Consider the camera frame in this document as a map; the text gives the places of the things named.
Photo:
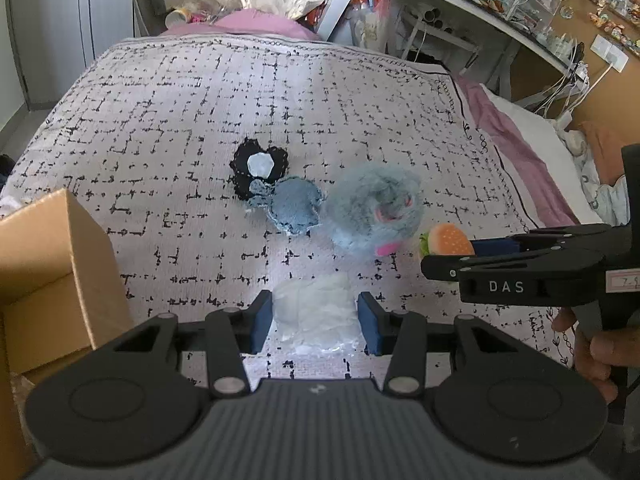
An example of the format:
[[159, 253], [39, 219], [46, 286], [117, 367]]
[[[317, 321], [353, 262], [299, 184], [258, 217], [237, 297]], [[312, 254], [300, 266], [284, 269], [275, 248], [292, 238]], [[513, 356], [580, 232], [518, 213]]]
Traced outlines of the person's right hand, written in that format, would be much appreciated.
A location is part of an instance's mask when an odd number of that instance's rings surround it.
[[[574, 312], [570, 309], [562, 308], [552, 321], [552, 330], [555, 333], [565, 333], [573, 328], [576, 323], [577, 318]], [[574, 369], [599, 390], [607, 404], [617, 398], [618, 389], [610, 379], [611, 367], [593, 359], [590, 353], [590, 341], [580, 328], [575, 330]]]

